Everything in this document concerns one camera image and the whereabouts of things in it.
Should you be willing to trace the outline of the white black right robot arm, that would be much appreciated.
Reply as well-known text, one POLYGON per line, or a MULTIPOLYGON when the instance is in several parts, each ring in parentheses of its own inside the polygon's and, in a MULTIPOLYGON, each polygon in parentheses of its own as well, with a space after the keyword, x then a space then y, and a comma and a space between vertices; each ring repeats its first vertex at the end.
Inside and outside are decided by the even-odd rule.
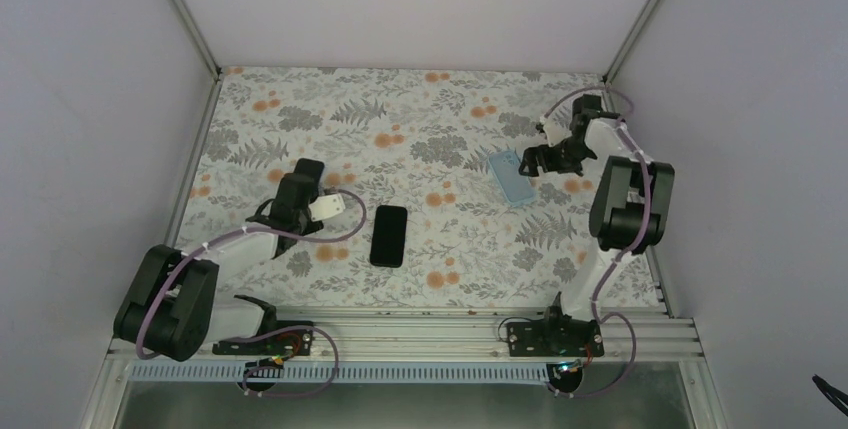
POLYGON ((665 232, 675 170, 649 156, 635 141, 622 113, 603 105, 606 88, 589 86, 562 97, 572 105, 568 127, 553 120, 548 109, 537 124, 545 143, 524 150, 520 175, 581 176, 590 166, 601 178, 588 213, 592 243, 586 259, 566 291, 557 298, 560 311, 572 319, 599 322, 604 285, 621 266, 658 244, 665 232))

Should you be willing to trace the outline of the light blue phone case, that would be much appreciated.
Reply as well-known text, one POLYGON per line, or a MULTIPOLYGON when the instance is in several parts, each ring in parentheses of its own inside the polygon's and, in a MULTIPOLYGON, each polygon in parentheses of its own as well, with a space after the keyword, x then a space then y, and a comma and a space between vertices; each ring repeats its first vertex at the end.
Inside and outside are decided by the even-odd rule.
POLYGON ((520 160, 514 150, 489 155, 488 166, 505 201, 510 206, 522 206, 534 201, 534 188, 527 176, 519 174, 520 160))

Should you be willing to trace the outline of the right aluminium frame post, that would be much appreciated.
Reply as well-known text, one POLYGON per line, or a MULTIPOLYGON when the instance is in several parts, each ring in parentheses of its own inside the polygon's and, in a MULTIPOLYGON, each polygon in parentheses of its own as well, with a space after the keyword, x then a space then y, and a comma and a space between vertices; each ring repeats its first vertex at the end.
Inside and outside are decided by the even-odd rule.
POLYGON ((616 79, 662 1, 663 0, 645 1, 642 8, 639 10, 634 23, 625 36, 624 41, 616 51, 611 64, 603 75, 605 83, 611 84, 616 79))

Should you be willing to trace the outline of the floral patterned table mat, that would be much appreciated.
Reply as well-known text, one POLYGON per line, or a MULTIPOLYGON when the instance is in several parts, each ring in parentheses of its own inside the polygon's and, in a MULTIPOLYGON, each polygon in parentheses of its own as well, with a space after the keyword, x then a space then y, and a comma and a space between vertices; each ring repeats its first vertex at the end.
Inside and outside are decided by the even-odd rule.
POLYGON ((403 264, 369 261, 371 227, 348 231, 359 205, 315 244, 223 275, 221 296, 282 306, 529 308, 571 288, 588 262, 588 212, 600 179, 546 174, 532 202, 509 205, 491 154, 542 142, 548 109, 599 77, 581 73, 231 66, 178 233, 193 249, 242 225, 301 158, 322 183, 369 209, 408 212, 403 264))

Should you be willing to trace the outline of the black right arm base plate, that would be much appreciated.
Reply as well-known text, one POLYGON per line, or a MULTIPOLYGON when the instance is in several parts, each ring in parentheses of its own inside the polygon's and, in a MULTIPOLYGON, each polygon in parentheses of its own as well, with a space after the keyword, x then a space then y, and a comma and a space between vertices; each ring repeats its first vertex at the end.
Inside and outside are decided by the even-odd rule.
POLYGON ((507 324, 507 344, 511 357, 605 355, 603 337, 596 321, 511 322, 507 324))

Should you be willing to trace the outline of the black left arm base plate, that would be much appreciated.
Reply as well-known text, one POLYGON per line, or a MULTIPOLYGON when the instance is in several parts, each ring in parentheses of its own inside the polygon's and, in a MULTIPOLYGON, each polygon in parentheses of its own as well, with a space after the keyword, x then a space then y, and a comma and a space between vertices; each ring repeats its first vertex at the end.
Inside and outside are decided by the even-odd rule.
POLYGON ((254 342, 222 341, 212 345, 215 355, 283 357, 308 356, 314 335, 308 320, 278 320, 259 329, 254 342))

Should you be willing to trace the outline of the aluminium mounting rail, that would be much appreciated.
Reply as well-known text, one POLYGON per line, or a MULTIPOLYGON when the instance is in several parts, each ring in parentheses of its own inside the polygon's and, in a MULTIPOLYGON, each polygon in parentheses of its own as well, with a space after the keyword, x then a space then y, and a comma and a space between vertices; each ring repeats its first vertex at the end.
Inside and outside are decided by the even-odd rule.
MULTIPOLYGON (((311 321, 317 337, 310 360, 329 361, 335 344, 344 362, 510 361, 504 342, 509 316, 537 318, 539 308, 281 307, 284 320, 311 321)), ((601 327, 603 363, 679 362, 703 358, 691 319, 670 318, 658 310, 628 310, 633 328, 612 319, 601 327)))

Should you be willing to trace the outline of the aluminium frame post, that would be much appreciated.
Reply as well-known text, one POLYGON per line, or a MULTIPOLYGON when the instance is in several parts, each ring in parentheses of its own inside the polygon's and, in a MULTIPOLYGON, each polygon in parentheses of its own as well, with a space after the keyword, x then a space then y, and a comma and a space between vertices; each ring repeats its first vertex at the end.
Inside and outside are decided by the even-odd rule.
POLYGON ((193 17, 186 0, 170 0, 172 6, 178 14, 178 18, 190 37, 196 52, 202 59, 207 71, 214 79, 220 76, 220 66, 216 62, 209 45, 202 35, 199 25, 193 17))
POLYGON ((611 84, 616 79, 662 1, 663 0, 645 1, 642 8, 639 10, 634 23, 625 36, 624 41, 616 51, 611 64, 603 75, 605 83, 611 84))

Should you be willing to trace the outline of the black object at corner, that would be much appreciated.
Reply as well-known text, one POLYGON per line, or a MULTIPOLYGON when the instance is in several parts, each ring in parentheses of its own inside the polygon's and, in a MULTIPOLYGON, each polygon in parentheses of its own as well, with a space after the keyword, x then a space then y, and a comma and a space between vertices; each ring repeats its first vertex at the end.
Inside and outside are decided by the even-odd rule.
POLYGON ((828 402, 830 402, 843 415, 848 416, 848 395, 845 392, 831 385, 817 374, 814 374, 811 380, 828 402))

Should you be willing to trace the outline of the black phone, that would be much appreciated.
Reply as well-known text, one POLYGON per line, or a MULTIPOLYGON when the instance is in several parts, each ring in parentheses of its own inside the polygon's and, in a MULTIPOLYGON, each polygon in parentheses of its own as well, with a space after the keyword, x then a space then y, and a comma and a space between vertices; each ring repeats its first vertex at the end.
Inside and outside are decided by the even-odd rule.
POLYGON ((375 211, 369 262, 376 267, 399 268, 403 264, 408 211, 401 206, 381 205, 375 211))

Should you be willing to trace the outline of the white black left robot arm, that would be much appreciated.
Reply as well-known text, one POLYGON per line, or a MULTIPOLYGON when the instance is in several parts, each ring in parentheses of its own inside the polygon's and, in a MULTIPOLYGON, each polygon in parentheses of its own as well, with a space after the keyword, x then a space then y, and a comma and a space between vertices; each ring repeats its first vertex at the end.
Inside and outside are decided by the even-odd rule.
POLYGON ((218 286, 225 274, 274 260, 322 230, 310 206, 319 198, 324 167, 321 161, 298 160, 275 197, 248 217, 247 229, 206 243, 195 256, 164 244, 150 248, 114 318, 114 338, 175 361, 231 339, 255 354, 270 351, 278 340, 276 310, 252 296, 219 296, 218 286))

